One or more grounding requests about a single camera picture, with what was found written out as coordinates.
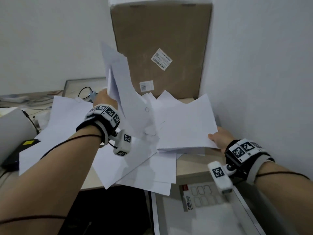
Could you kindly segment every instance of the stack of paper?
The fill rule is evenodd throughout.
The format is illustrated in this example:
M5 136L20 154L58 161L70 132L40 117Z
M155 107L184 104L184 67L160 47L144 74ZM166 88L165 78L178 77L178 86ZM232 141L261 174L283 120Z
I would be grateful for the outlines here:
M92 166L107 189L114 183L169 195L176 182L176 160L183 153L204 154L216 148L207 138L217 132L207 95L183 104L167 91L158 99L151 93L140 96L131 84L127 58L101 45L108 81L108 94L118 102L120 129L133 136L131 152L113 154L107 145L100 148ZM55 96L48 126L36 138L40 143L20 153L24 173L52 147L75 133L92 103L80 98Z

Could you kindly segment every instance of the yellow sticker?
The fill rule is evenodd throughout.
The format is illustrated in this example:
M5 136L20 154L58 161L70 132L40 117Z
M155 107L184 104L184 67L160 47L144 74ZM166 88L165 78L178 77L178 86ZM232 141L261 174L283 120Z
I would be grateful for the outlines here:
M25 143L23 143L23 145L32 144L33 142L34 142L34 140L31 140L31 141L26 141Z

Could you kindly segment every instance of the wrist-mounted device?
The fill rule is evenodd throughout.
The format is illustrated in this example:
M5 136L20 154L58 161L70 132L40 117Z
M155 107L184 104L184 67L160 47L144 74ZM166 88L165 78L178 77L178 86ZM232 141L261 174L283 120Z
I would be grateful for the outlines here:
M261 165L266 161L275 162L264 148L247 139L233 140L227 146L225 156L225 166L217 161L208 164L217 188L222 193L232 191L233 183L229 176L240 177L253 185Z
M76 128L76 131L93 125L101 132L101 141L104 145L109 143L109 140L115 141L114 154L125 156L131 150L131 136L125 130L118 133L116 129L119 125L119 113L117 110L107 104L98 104L93 107L86 115L84 121Z

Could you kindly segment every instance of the hand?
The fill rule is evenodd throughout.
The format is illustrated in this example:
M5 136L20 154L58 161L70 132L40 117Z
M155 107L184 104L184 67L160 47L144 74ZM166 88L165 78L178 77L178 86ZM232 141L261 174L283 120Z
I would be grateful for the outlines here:
M116 110L118 107L117 101L108 96L108 89L103 89L96 95L93 106L95 107L98 104L108 104L113 106Z
M218 132L215 134L208 134L208 138L216 143L221 149L222 153L225 153L226 147L235 140L233 135L222 127L217 127Z

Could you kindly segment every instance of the desk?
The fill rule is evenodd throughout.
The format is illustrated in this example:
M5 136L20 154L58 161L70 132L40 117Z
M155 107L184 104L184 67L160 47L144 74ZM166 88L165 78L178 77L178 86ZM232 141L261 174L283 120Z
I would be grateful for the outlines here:
M72 93L72 95L69 96L74 98L77 96L77 94ZM192 102L193 100L194 100L193 98L188 98L181 99L180 101L187 104ZM178 158L176 169L177 178L181 179L189 176L195 176L198 174L199 175L209 174L209 169L207 165L208 163L213 161L219 161L225 164L225 157L219 151L214 149L206 149L205 154L206 154L205 156L184 154L180 158ZM2 197L2 194L15 184L17 178L18 171L15 171L10 174L4 175L0 179L0 199ZM103 184L101 183L93 167L91 167L81 190L98 189L102 187Z

